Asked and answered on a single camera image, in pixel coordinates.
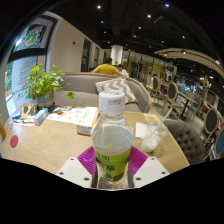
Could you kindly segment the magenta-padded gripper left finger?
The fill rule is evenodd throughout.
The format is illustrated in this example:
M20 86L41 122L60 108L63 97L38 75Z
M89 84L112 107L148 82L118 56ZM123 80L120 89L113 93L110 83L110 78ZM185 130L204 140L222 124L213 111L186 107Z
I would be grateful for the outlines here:
M84 188L96 188L97 164L94 149L89 147L78 157L70 157L56 175Z

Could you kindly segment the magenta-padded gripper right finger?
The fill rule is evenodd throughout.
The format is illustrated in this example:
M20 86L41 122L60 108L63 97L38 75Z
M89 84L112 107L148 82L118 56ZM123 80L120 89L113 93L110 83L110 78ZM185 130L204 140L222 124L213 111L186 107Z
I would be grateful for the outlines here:
M168 174L169 172L156 157L148 157L137 148L131 148L128 162L128 185L130 188L143 187Z

